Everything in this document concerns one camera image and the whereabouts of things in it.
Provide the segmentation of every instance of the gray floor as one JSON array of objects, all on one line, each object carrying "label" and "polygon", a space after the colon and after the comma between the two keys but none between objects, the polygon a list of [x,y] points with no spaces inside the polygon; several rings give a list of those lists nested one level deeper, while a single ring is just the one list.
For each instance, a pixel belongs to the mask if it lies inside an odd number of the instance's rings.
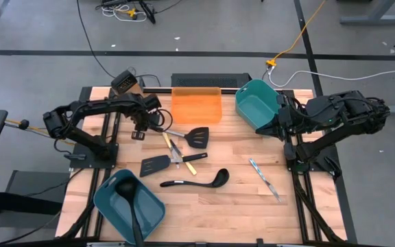
[{"label": "gray floor", "polygon": [[[176,0],[156,1],[168,6]],[[280,52],[290,46],[300,28],[293,1],[184,0],[158,15],[157,24],[124,23],[106,18],[94,7],[98,0],[81,0],[82,15],[95,50],[111,51],[261,51]],[[306,18],[319,1],[302,0]],[[340,15],[363,14],[372,3],[327,1],[309,26],[315,54],[395,56],[395,26],[348,27]],[[390,10],[395,14],[395,6]],[[88,50],[75,1],[11,0],[0,19],[0,49]],[[305,53],[302,41],[292,53]],[[172,73],[239,73],[254,78],[265,69],[264,58],[99,57],[113,75],[133,66],[138,74],[153,73],[163,86]],[[395,62],[316,60],[318,71],[359,77],[395,69]],[[307,60],[280,59],[273,74],[283,84]],[[155,81],[145,80],[155,85]],[[0,56],[0,109],[10,119],[29,119],[43,126],[42,114],[78,98],[82,86],[106,85],[110,78],[90,56]],[[395,74],[358,82],[321,78],[324,94],[360,90],[395,105]],[[298,75],[287,86],[312,89],[310,75]],[[338,145],[344,180],[359,243],[395,246],[395,115],[375,135],[348,138]],[[52,141],[5,128],[0,137],[0,191],[13,170],[65,172],[68,162],[52,149]],[[8,229],[0,241],[26,230]],[[40,231],[26,240],[53,236]]]}]

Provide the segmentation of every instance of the teal bowl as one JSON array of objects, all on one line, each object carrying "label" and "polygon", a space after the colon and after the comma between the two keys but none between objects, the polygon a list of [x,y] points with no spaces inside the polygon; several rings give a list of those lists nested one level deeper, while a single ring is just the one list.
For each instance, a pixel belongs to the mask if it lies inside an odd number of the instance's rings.
[{"label": "teal bowl", "polygon": [[165,205],[130,170],[119,170],[102,184],[95,192],[94,204],[129,244],[135,244],[129,203],[115,192],[115,184],[128,177],[139,181],[134,208],[141,234],[146,239],[164,219]]},{"label": "teal bowl", "polygon": [[252,80],[236,92],[236,112],[254,130],[269,123],[278,112],[278,93],[262,80]]}]

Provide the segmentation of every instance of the yellow cable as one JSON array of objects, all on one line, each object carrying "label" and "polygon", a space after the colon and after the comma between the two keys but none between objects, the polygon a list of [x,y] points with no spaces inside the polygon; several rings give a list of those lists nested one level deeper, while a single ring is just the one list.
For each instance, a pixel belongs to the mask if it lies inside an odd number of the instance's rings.
[{"label": "yellow cable", "polygon": [[275,56],[274,58],[272,58],[272,60],[266,61],[266,64],[267,64],[268,66],[276,66],[276,65],[277,65],[277,64],[276,64],[277,58],[278,58],[279,56],[285,54],[286,52],[291,51],[291,50],[295,47],[296,43],[300,40],[302,34],[303,34],[304,31],[306,30],[307,25],[313,20],[313,18],[314,18],[314,17],[316,16],[316,14],[321,10],[322,6],[323,6],[325,3],[326,3],[326,0],[323,0],[322,3],[321,3],[321,5],[318,7],[318,9],[316,9],[315,13],[313,13],[312,17],[306,22],[306,25],[304,25],[304,27],[302,28],[302,30],[301,30],[301,32],[300,32],[300,35],[298,35],[297,39],[295,39],[295,42],[292,44],[292,46],[291,46],[289,49],[280,52],[277,56]]},{"label": "yellow cable", "polygon": [[[11,120],[11,119],[6,119],[5,121],[7,121],[7,122],[9,122],[9,123],[11,123],[11,124],[18,124],[18,125],[21,124],[19,121],[15,121],[15,120]],[[47,131],[41,130],[40,128],[37,128],[37,127],[28,126],[27,129],[29,129],[29,130],[34,130],[34,131],[37,131],[37,132],[41,132],[41,133],[43,133],[43,134],[48,135],[48,132],[47,132]],[[74,143],[69,142],[69,141],[64,141],[64,140],[59,140],[59,141],[61,141],[61,142],[63,142],[63,143],[66,143],[66,144],[68,144],[68,145],[74,145]]]}]

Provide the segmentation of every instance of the yellow handle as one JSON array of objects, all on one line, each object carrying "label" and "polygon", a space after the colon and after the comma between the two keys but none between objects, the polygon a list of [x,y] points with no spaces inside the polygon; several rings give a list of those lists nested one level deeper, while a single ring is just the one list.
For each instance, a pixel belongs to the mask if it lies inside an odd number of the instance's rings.
[{"label": "yellow handle", "polygon": [[190,172],[191,172],[193,175],[196,175],[196,174],[197,174],[195,168],[190,164],[190,162],[186,162],[185,165],[187,165],[187,167],[189,168]]},{"label": "yellow handle", "polygon": [[171,149],[170,138],[166,132],[163,132],[163,137],[164,137],[165,143],[167,143],[167,146],[169,146],[169,148]]}]

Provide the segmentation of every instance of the wooden table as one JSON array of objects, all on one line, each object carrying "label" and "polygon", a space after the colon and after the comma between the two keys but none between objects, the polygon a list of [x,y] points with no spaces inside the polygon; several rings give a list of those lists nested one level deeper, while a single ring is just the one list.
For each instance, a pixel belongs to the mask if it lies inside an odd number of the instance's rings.
[{"label": "wooden table", "polygon": [[[109,87],[93,87],[91,99],[103,99],[108,92]],[[294,94],[303,104],[313,97],[311,90],[295,90]],[[158,97],[163,108],[170,110],[170,94],[158,94]],[[222,95],[222,108],[223,117],[220,123],[209,126],[210,141],[206,149],[208,158],[192,162],[197,171],[196,176],[181,164],[180,169],[170,165],[161,172],[141,178],[165,203],[167,210],[163,222],[146,241],[255,243],[256,239],[263,238],[265,243],[302,243],[294,187],[291,173],[286,168],[283,143],[277,138],[255,134],[235,112],[234,95]],[[100,134],[103,119],[103,115],[87,117],[83,130],[89,134]],[[109,132],[112,131],[112,122],[111,120]],[[159,133],[147,131],[144,141],[132,140],[130,133],[133,127],[132,123],[121,118],[119,157],[112,173],[119,169],[130,169],[138,175],[142,159],[170,154]],[[187,133],[195,127],[199,126],[174,124],[171,129]],[[303,138],[312,141],[320,135],[320,132],[316,132],[304,135]],[[184,139],[173,135],[170,138],[185,155],[202,152],[190,148]],[[283,203],[278,203],[248,162],[249,158],[256,161],[267,179],[275,186]],[[230,180],[218,189],[194,186],[159,187],[161,182],[178,179],[209,183],[221,168],[228,169]],[[86,206],[92,174],[91,169],[85,169],[69,183],[56,236],[65,233]],[[311,180],[318,211],[335,233],[346,239],[332,177],[325,172],[311,172]],[[311,218],[306,208],[304,211],[309,237],[313,239]],[[97,210],[92,214],[88,235],[93,234],[96,215]],[[103,221],[100,239],[123,241],[108,220]]]}]

